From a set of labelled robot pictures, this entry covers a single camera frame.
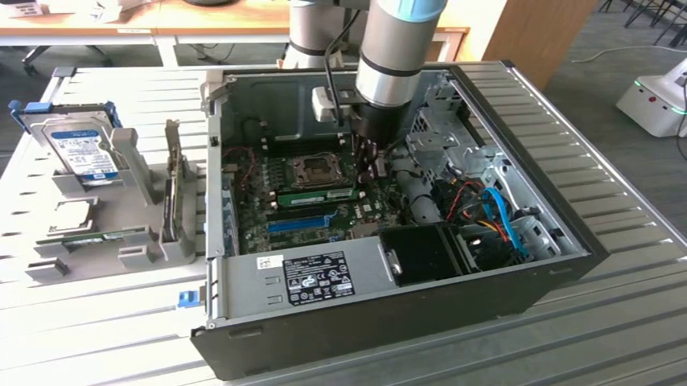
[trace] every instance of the blue pcie slot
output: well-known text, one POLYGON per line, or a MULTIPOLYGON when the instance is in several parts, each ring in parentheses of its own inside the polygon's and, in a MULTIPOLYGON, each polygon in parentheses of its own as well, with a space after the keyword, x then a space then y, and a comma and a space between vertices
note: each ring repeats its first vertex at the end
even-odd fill
POLYGON ((267 231, 270 233, 299 231, 310 228, 330 228, 334 216, 338 214, 335 211, 331 215, 322 217, 311 217, 310 219, 298 219, 289 221, 279 221, 267 225, 267 231))

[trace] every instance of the white table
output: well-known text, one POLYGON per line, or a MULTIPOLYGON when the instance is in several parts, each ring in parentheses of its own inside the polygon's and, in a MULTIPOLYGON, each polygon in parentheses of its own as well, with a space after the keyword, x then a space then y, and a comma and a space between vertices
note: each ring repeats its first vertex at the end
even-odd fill
MULTIPOLYGON (((461 66, 613 255, 522 315, 233 384, 586 386, 685 381, 685 238, 519 72, 494 62, 461 66)), ((157 122, 179 118, 185 154, 202 162, 207 126, 198 117, 197 86, 203 70, 84 68, 74 78, 51 82, 43 100, 112 99, 123 106, 124 124, 136 125, 146 139, 140 151, 148 163, 165 162, 167 152, 157 122)), ((19 196, 40 185, 31 184, 42 177, 28 175, 42 168, 50 171, 40 154, 26 136, 0 184, 3 232, 22 231, 20 215, 11 212, 31 211, 31 197, 40 198, 40 188, 35 195, 19 196)), ((46 286, 26 281, 19 269, 20 257, 0 259, 0 384, 219 384, 190 340, 178 336, 194 324, 187 319, 194 315, 174 309, 179 291, 203 283, 202 259, 171 269, 46 286)))

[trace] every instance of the orange wire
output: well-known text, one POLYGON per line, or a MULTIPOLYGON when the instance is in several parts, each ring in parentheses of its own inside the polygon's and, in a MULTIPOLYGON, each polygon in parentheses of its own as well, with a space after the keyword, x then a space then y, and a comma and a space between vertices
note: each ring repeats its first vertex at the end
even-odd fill
POLYGON ((235 147, 230 147, 227 149, 227 151, 225 152, 223 157, 227 157, 227 155, 234 150, 246 150, 249 152, 249 155, 250 155, 250 168, 249 168, 249 171, 246 172, 245 177, 241 179, 241 186, 242 186, 242 188, 246 189, 246 180, 249 179, 250 174, 254 172, 254 168, 257 167, 257 155, 254 154, 254 150, 250 147, 235 146, 235 147))
POLYGON ((486 220, 479 220, 478 221, 479 224, 483 224, 487 228, 490 228, 494 232, 498 232, 498 234, 501 235, 501 237, 503 238, 503 241, 507 241, 509 242, 509 236, 506 235, 506 232, 503 231, 502 227, 499 226, 499 224, 491 222, 491 221, 486 221, 486 220))
POLYGON ((469 181, 463 184, 463 186, 459 189, 459 193, 455 195, 454 204, 451 205, 451 210, 447 214, 447 221, 451 220, 451 216, 454 215, 455 206, 459 204, 461 201, 461 193, 463 193, 463 189, 467 188, 469 185, 478 185, 481 187, 485 187, 485 185, 478 181, 469 181))

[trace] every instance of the white label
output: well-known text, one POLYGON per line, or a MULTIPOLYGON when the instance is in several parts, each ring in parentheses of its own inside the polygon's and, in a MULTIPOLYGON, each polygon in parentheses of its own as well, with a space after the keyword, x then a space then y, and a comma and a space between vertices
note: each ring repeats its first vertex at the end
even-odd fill
POLYGON ((327 198, 338 199, 339 197, 350 197, 354 194, 354 189, 346 189, 345 191, 329 191, 327 198))
POLYGON ((325 197, 310 197, 309 199, 293 199, 291 205, 299 205, 301 203, 319 203, 325 201, 325 197))
POLYGON ((258 257, 258 269, 278 268, 283 265, 283 255, 258 257))
POLYGON ((119 28, 118 32, 120 34, 150 34, 151 30, 147 29, 136 29, 136 28, 119 28))
POLYGON ((51 138, 63 160, 83 179, 98 181, 118 176, 112 156, 100 148, 98 131, 58 131, 51 133, 51 138))

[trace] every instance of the hard drive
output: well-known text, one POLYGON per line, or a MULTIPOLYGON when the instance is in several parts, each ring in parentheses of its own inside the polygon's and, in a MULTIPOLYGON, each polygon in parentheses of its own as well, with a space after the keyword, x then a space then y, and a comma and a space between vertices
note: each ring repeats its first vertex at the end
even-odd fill
POLYGON ((22 120, 48 151, 59 175, 74 173, 86 186, 120 180, 124 160, 110 141, 119 125, 112 105, 51 105, 42 110, 27 106, 22 120))

